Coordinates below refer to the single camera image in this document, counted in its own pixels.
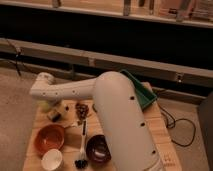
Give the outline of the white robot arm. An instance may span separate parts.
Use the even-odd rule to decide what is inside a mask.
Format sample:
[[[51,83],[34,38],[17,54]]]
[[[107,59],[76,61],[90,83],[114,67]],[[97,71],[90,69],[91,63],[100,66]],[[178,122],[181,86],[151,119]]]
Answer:
[[[51,74],[40,73],[30,95],[47,101],[91,99],[116,171],[165,171],[127,76],[109,71],[93,79],[55,84]]]

